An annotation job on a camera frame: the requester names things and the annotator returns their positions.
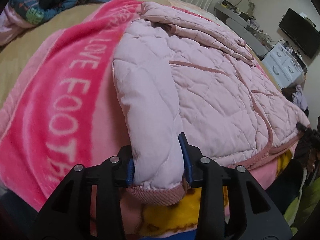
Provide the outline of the pink cartoon fleece blanket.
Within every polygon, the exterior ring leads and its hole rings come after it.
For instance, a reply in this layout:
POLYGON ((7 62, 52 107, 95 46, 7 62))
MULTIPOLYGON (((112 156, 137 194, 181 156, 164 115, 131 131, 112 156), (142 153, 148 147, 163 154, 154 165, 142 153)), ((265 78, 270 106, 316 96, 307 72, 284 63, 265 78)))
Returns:
MULTIPOLYGON (((75 165, 99 165, 131 145, 112 64, 142 3, 105 3, 82 23, 50 35, 3 103, 1 182, 33 209, 40 211, 75 165)), ((282 154, 248 168, 262 187, 275 180, 282 154)), ((123 189, 125 233, 187 237, 197 226, 200 191, 189 189, 186 180, 183 185, 184 197, 171 205, 145 204, 129 192, 130 186, 123 189)))

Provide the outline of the white drawer cabinet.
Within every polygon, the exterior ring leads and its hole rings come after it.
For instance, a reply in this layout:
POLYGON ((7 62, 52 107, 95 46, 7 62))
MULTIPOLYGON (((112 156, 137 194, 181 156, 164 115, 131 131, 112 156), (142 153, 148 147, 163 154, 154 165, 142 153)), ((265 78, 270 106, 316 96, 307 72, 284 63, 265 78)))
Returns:
POLYGON ((303 86, 305 73, 302 66, 292 55, 293 49, 284 41, 277 42, 265 55, 262 63, 272 75, 280 89, 303 86))

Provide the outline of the pink quilted padded jacket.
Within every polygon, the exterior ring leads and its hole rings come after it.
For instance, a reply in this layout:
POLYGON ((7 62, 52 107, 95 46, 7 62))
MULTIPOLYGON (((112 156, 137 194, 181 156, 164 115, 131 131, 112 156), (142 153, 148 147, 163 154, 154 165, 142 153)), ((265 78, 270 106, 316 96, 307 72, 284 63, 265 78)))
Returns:
POLYGON ((129 192, 145 204, 184 197, 178 136, 219 165, 256 168, 309 126, 229 29, 179 9, 142 3, 114 53, 113 79, 135 175, 129 192))

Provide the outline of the grey wall shelf desk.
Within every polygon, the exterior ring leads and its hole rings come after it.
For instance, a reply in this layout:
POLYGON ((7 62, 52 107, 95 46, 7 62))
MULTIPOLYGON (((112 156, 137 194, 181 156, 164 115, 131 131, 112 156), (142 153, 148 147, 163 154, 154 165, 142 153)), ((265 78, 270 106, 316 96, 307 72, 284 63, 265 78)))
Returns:
POLYGON ((219 1, 214 7, 215 16, 243 38, 254 53, 263 59, 268 49, 255 36, 256 30, 250 26, 251 16, 238 12, 238 8, 227 0, 219 1))

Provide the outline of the peach patterned pillow towel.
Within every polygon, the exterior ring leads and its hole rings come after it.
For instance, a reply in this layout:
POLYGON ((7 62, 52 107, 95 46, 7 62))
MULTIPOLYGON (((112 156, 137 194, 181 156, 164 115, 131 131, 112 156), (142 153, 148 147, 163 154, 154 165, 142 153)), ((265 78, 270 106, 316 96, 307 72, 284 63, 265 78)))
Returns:
POLYGON ((216 16, 214 16, 210 12, 207 12, 197 7, 196 5, 193 5, 181 0, 167 0, 167 1, 170 3, 172 7, 180 8, 182 10, 192 12, 193 14, 197 14, 203 18, 206 18, 207 20, 210 20, 216 23, 219 21, 219 19, 216 16))

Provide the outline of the black flat television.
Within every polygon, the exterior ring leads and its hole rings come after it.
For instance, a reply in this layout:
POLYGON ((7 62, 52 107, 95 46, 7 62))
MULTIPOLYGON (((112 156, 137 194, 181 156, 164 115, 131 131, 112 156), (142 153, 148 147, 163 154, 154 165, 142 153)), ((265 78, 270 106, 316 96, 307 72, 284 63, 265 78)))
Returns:
POLYGON ((278 27, 302 52, 312 59, 319 50, 319 31, 305 18, 289 8, 278 27))

